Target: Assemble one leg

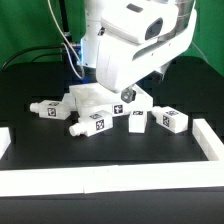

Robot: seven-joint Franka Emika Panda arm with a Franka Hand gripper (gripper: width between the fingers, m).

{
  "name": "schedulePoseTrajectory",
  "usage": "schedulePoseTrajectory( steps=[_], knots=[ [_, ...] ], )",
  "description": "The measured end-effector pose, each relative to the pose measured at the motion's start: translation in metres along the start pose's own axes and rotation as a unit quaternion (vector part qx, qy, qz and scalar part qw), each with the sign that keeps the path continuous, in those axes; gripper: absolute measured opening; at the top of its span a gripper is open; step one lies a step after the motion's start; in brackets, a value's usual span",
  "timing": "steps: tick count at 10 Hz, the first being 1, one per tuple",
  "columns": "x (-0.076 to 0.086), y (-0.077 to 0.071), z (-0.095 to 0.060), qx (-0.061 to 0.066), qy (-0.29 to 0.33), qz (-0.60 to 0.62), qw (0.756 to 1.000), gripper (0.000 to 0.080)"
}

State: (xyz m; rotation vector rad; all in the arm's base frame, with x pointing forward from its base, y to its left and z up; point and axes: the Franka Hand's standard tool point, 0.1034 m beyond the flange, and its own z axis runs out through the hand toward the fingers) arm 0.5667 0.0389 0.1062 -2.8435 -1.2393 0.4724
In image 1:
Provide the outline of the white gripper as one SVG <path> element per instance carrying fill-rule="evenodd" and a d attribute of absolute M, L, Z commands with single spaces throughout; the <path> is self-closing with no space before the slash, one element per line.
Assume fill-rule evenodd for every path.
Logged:
<path fill-rule="evenodd" d="M 196 0 L 116 0 L 102 12 L 96 79 L 126 103 L 130 87 L 154 71 L 164 73 L 185 52 L 196 25 Z"/>

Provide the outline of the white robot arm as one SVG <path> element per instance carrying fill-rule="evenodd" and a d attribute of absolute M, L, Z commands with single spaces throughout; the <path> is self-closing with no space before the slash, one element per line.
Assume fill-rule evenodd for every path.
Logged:
<path fill-rule="evenodd" d="M 97 82 L 121 99 L 135 99 L 133 86 L 190 46 L 196 0 L 84 0 L 86 31 L 81 62 Z"/>

